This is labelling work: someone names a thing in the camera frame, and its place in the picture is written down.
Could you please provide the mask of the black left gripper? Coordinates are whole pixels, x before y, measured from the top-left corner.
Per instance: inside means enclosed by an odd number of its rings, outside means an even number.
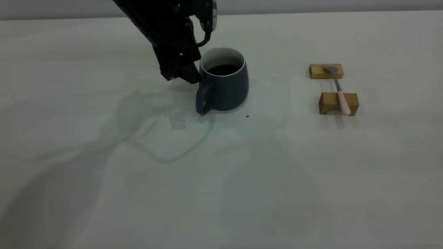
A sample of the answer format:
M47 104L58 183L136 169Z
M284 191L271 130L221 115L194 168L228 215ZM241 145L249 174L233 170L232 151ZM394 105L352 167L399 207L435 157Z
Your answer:
M201 59L193 21L182 16L152 16L152 28L167 43L153 47L160 74L167 80L181 78L190 84L201 82L195 62Z

